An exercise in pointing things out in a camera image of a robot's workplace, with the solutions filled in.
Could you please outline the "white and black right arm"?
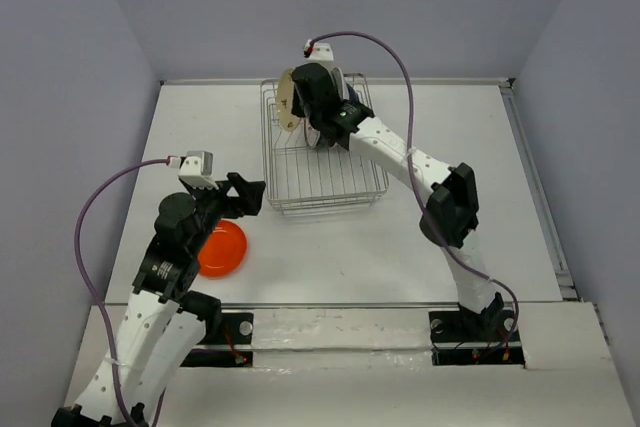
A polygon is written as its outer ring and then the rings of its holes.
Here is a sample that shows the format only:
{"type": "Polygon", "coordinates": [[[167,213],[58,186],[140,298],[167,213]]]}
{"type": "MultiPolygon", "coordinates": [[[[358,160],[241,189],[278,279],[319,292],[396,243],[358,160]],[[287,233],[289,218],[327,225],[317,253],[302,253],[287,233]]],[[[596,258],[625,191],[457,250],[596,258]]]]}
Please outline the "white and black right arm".
{"type": "Polygon", "coordinates": [[[479,199],[473,169],[434,159],[393,132],[372,109],[351,100],[339,69],[316,62],[292,71],[292,112],[345,150],[374,162],[411,189],[420,230],[437,245],[456,284],[458,310],[449,328],[463,339],[488,340],[504,309],[476,229],[479,199]]]}

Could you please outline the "teal plate with white blossoms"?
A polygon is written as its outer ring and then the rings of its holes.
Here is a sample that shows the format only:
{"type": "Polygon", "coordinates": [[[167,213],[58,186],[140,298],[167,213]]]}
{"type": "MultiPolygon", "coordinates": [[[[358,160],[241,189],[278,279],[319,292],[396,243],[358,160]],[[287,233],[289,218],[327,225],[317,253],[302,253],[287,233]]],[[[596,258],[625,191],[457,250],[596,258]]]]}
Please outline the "teal plate with white blossoms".
{"type": "Polygon", "coordinates": [[[340,99],[344,98],[344,77],[339,67],[333,67],[330,70],[332,81],[335,85],[337,95],[340,99]]]}

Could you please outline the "dark blue leaf-shaped plate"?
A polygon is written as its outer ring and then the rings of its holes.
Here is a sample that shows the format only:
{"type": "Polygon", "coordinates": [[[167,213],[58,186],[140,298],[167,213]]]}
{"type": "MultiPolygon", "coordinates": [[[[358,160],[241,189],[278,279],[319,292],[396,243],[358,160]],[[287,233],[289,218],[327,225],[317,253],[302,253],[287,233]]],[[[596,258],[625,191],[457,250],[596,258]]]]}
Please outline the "dark blue leaf-shaped plate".
{"type": "Polygon", "coordinates": [[[346,88],[347,88],[348,98],[350,102],[359,102],[359,103],[362,102],[359,93],[354,89],[354,87],[351,84],[347,84],[346,88]]]}

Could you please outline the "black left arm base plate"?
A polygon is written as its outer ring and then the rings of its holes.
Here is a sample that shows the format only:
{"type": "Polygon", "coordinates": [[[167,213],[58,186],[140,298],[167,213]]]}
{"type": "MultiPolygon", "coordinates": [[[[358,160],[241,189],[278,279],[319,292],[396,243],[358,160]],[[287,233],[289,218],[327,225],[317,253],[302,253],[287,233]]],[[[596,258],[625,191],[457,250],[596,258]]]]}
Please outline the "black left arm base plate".
{"type": "Polygon", "coordinates": [[[249,368],[253,365],[254,314],[223,312],[217,329],[208,327],[205,337],[187,354],[183,368],[249,368]]]}

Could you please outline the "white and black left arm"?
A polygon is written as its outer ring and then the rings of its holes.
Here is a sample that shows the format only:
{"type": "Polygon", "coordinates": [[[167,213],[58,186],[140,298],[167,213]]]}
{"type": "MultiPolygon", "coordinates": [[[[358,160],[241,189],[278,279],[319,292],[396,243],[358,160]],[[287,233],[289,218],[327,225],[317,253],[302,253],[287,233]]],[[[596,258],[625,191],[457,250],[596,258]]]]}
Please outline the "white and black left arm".
{"type": "Polygon", "coordinates": [[[220,300],[191,288],[198,255],[221,220],[259,214],[266,185],[235,172],[222,181],[202,174],[179,180],[184,191],[159,204],[120,325],[103,319],[108,349],[100,366],[52,425],[156,425],[171,376],[200,341],[219,335],[220,300]]]}

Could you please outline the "small beige plate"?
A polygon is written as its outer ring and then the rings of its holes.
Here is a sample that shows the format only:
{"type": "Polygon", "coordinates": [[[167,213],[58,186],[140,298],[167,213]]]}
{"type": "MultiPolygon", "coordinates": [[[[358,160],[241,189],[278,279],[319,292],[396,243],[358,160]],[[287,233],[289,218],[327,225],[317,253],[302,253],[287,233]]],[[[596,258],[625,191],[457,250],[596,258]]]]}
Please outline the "small beige plate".
{"type": "Polygon", "coordinates": [[[294,84],[291,78],[292,72],[292,68],[287,68],[283,71],[276,89],[278,119],[281,128],[286,132],[295,131],[301,121],[301,118],[295,116],[292,112],[295,93],[294,84]]]}

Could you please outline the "white plate with orange sunburst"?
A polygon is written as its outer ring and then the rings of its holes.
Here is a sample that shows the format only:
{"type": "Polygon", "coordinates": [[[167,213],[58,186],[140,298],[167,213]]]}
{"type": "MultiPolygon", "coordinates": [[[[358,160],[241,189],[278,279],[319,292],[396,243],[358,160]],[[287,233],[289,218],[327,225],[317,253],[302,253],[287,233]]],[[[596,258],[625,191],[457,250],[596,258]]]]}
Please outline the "white plate with orange sunburst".
{"type": "Polygon", "coordinates": [[[322,135],[316,130],[308,119],[304,120],[303,128],[304,138],[307,146],[311,149],[315,149],[322,146],[322,135]]]}

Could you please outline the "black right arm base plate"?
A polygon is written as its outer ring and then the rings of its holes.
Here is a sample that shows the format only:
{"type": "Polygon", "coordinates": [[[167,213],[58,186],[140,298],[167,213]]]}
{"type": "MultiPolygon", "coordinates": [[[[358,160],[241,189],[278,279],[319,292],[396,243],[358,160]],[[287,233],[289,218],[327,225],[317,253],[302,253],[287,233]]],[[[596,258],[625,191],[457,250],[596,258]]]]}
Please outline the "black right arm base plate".
{"type": "Polygon", "coordinates": [[[503,311],[497,324],[483,333],[470,333],[458,322],[457,310],[429,313],[431,359],[434,366],[525,365],[519,332],[507,338],[513,312],[503,311]]]}

